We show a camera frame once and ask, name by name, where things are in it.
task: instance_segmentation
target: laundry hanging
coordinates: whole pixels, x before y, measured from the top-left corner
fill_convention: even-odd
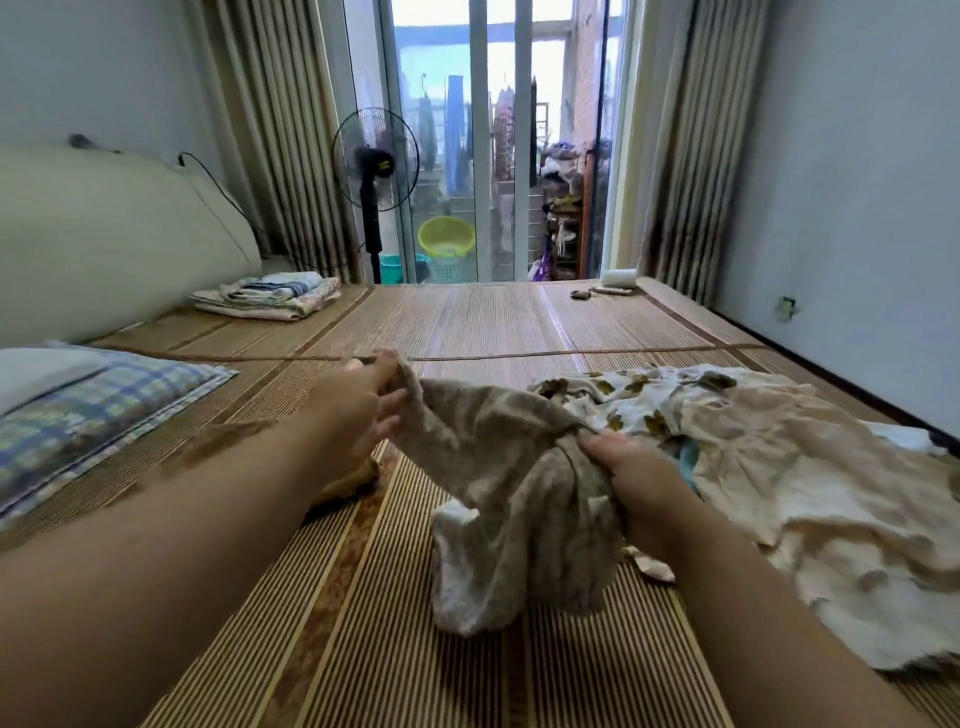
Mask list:
[[[464,135],[464,77],[448,76],[446,79],[446,114],[444,117],[444,166],[446,167],[446,191],[452,196],[463,192],[459,186],[462,175],[461,139]]]
[[[433,117],[433,102],[426,92],[426,74],[421,80],[423,95],[420,97],[420,148],[422,150],[423,169],[433,172],[437,166],[437,126]]]

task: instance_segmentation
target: upholstered headboard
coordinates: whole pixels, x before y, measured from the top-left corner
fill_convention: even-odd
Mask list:
[[[205,177],[0,146],[0,347],[89,339],[259,271],[250,227]]]

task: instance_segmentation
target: black fan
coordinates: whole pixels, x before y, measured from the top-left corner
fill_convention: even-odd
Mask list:
[[[410,197],[420,175],[420,150],[410,127],[392,111],[360,109],[333,139],[334,175],[347,199],[363,212],[364,245],[373,282],[380,282],[379,212]]]

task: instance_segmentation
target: beige curtain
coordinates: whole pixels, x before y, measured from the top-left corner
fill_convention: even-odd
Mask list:
[[[333,90],[316,0],[200,0],[222,106],[264,228],[301,270],[359,278],[333,178]]]
[[[771,0],[696,0],[642,272],[713,300]]]

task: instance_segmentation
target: folded blanket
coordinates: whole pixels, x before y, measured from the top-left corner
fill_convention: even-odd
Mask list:
[[[327,285],[326,281],[316,271],[273,273],[258,279],[243,279],[231,286],[221,286],[221,292],[231,301],[271,305],[309,293]]]
[[[194,307],[201,311],[234,316],[242,319],[296,321],[340,298],[340,279],[321,279],[320,285],[301,296],[283,300],[251,300],[229,295],[234,286],[197,291],[190,296]]]

